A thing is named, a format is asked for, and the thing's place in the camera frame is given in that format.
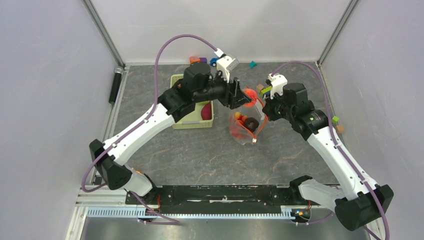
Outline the red tomato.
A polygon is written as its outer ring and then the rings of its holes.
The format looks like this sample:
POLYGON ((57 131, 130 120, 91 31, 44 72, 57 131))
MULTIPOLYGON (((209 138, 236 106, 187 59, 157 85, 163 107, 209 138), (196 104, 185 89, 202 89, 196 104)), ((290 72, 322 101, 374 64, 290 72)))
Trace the red tomato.
POLYGON ((258 99, 257 93, 251 88, 245 88, 242 91, 249 98, 249 102, 245 103, 243 106, 246 108, 253 107, 256 104, 258 99))

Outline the clear zip top bag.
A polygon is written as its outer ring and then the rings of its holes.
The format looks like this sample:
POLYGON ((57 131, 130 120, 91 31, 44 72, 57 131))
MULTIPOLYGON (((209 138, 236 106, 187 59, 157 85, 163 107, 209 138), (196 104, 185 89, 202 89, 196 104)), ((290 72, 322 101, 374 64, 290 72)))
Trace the clear zip top bag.
POLYGON ((262 112, 265 106, 257 92, 249 87, 242 90, 251 102, 242 105, 229 112, 229 134, 240 145, 257 142, 259 133, 268 121, 268 117, 262 112))

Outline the dark brown mangosteen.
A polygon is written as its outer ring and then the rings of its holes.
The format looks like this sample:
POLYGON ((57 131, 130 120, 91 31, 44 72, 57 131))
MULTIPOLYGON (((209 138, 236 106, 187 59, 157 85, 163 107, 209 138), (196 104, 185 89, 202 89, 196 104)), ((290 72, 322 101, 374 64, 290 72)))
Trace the dark brown mangosteen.
POLYGON ((243 125, 250 132, 254 133, 259 127, 259 121, 254 117, 248 117, 244 120, 243 125))

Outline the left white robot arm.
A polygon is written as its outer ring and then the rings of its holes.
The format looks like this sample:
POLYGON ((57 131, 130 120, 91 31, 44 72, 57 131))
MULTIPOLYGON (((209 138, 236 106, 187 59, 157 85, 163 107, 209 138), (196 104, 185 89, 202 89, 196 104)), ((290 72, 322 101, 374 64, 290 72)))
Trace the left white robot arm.
POLYGON ((226 80, 223 70, 212 74, 206 63, 191 64, 139 119, 114 137, 104 142, 94 139, 89 144, 92 167, 110 190, 129 190, 145 204, 153 203, 157 198, 153 182, 128 167, 127 161, 155 135, 192 113, 197 103, 214 100, 233 110, 252 99, 241 90, 237 78, 226 80))

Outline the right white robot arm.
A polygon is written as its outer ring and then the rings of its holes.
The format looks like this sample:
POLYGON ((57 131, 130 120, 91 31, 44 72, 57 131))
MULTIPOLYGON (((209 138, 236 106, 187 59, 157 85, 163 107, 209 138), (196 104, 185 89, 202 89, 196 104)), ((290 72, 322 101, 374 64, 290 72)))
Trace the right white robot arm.
POLYGON ((289 199, 295 204, 315 202, 335 213, 349 231, 381 218, 394 197, 392 188, 378 184, 355 161, 326 114, 314 107, 302 83, 270 86, 264 95, 263 113, 269 121, 285 119, 312 146, 339 182, 340 189, 321 184, 308 175, 289 183, 289 199))

